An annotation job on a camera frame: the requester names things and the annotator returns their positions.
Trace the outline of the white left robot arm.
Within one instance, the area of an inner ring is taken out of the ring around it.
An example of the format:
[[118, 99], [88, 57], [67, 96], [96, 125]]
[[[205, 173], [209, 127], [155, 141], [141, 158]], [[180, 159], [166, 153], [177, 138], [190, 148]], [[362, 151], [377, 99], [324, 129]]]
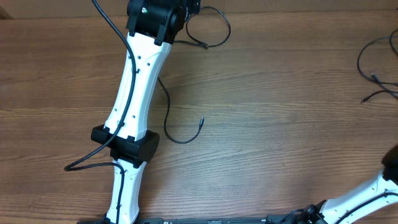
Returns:
[[150, 102], [175, 36], [188, 18], [200, 10], [199, 1], [129, 1], [127, 55], [113, 110], [104, 124], [93, 128], [92, 140], [108, 146], [113, 158], [111, 205], [102, 223], [135, 223], [146, 164], [159, 145], [159, 134], [149, 131]]

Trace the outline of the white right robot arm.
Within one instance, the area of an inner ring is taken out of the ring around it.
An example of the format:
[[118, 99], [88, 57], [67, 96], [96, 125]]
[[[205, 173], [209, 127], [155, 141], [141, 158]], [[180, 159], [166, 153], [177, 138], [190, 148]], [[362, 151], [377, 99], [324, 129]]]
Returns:
[[338, 198], [304, 209], [295, 223], [354, 223], [366, 215], [397, 202], [397, 146], [382, 159], [377, 176]]

